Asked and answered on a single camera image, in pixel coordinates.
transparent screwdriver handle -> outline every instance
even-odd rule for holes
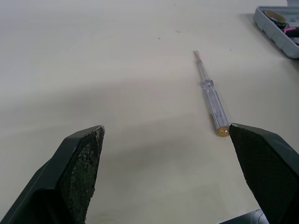
[[[210,110],[215,122],[217,135],[221,137],[228,136],[228,126],[229,122],[225,115],[224,109],[221,105],[218,93],[214,88],[214,83],[207,75],[206,69],[202,63],[202,60],[198,54],[198,51],[194,52],[196,55],[196,64],[198,66],[201,78],[202,78],[202,88],[206,92],[207,99],[209,101]]]
[[[217,134],[221,137],[228,136],[229,122],[221,105],[218,93],[214,88],[213,81],[205,80],[202,83],[202,87],[205,90],[207,99],[209,101],[210,110],[213,115]]]

tabletop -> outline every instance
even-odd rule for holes
[[[258,208],[215,135],[198,50],[230,121],[299,150],[299,61],[253,23],[284,0],[6,0],[0,218],[68,135],[104,125],[87,224],[215,224]]]

